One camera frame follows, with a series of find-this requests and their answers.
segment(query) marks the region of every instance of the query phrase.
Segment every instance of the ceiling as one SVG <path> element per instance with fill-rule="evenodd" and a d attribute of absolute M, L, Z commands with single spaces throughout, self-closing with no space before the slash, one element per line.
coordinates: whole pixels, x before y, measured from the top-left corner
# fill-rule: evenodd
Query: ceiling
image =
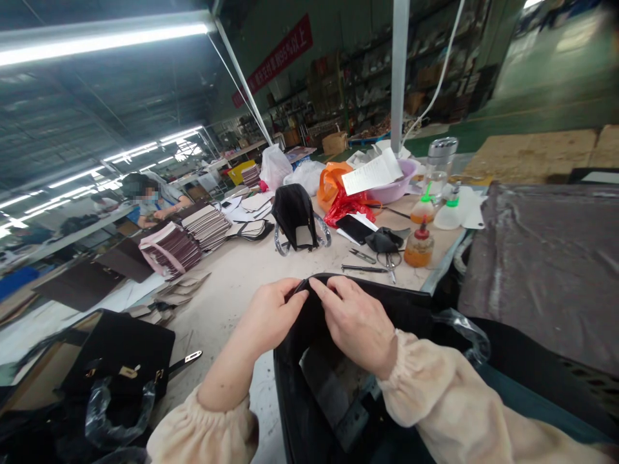
<path fill-rule="evenodd" d="M 208 3 L 3 0 L 0 30 L 196 10 Z M 222 20 L 234 24 L 231 34 L 254 3 L 224 2 Z M 222 71 L 205 36 L 0 68 L 0 202 L 99 166 L 98 160 L 124 150 L 208 124 L 210 102 L 217 96 L 215 78 Z M 154 151 L 136 159 L 134 166 L 115 166 L 129 172 L 165 156 L 170 153 Z M 62 193 L 56 191 L 60 188 L 45 190 L 3 211 L 19 214 Z"/>

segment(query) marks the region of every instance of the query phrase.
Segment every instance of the red banner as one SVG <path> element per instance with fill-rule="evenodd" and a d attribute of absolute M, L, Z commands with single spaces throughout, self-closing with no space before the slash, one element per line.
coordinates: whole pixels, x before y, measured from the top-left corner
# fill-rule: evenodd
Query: red banner
<path fill-rule="evenodd" d="M 313 43 L 310 16 L 306 14 L 247 79 L 251 94 L 254 95 L 267 85 L 271 79 L 286 69 L 295 59 L 307 52 Z M 241 88 L 241 91 L 243 97 L 247 99 L 245 90 Z M 243 98 L 238 91 L 232 95 L 232 101 L 236 108 L 243 105 Z"/>

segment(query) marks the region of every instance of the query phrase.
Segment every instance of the smartphone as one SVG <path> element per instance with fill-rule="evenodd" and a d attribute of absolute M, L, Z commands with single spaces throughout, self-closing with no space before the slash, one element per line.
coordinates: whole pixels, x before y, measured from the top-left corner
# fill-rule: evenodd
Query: smartphone
<path fill-rule="evenodd" d="M 365 245 L 366 237 L 373 233 L 372 229 L 349 215 L 341 218 L 335 225 L 346 232 L 359 245 Z"/>

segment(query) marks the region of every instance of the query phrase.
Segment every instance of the hand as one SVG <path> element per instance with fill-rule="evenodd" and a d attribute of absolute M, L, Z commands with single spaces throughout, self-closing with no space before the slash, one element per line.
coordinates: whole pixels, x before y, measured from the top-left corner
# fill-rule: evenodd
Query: hand
<path fill-rule="evenodd" d="M 166 209 L 160 209 L 158 211 L 155 211 L 155 213 L 153 214 L 153 216 L 157 219 L 165 219 L 167 216 L 169 216 L 171 213 L 171 211 L 166 208 Z"/>
<path fill-rule="evenodd" d="M 338 348 L 357 365 L 387 380 L 398 342 L 382 304 L 344 276 L 331 277 L 326 286 L 315 278 L 309 284 L 322 300 L 324 318 Z"/>
<path fill-rule="evenodd" d="M 300 283 L 300 279 L 285 278 L 263 285 L 253 295 L 231 338 L 247 347 L 255 359 L 283 342 L 297 320 L 310 292 L 296 293 L 288 303 L 285 297 Z"/>

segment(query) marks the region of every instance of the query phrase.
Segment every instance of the beige sleeve cover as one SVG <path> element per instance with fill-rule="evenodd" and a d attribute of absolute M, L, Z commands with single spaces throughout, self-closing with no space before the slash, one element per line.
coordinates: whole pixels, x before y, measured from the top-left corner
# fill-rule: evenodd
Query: beige sleeve cover
<path fill-rule="evenodd" d="M 249 463 L 258 447 L 258 421 L 250 397 L 228 412 L 210 412 L 198 387 L 159 423 L 146 450 L 153 464 Z"/>
<path fill-rule="evenodd" d="M 610 463 L 546 423 L 503 405 L 462 354 L 396 330 L 398 355 L 379 382 L 389 415 L 417 425 L 437 463 Z"/>

